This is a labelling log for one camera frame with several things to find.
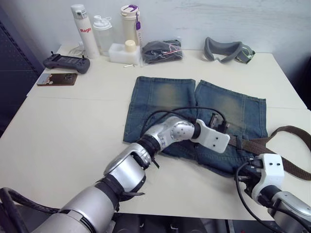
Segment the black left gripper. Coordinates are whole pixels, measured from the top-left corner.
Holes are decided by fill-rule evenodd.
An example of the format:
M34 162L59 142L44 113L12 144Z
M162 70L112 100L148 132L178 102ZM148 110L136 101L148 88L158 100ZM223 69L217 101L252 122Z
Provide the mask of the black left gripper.
M230 124L221 118L219 114L213 113L211 116L211 119L209 121L209 127L221 132L221 133L227 133L227 130L229 128Z

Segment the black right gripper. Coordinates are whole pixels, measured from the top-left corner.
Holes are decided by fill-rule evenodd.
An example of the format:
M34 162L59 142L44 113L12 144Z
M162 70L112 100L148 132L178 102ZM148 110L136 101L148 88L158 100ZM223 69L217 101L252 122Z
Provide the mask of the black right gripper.
M245 193L252 194L254 187L261 179L263 161L259 158L250 159L239 171L239 181L246 185Z

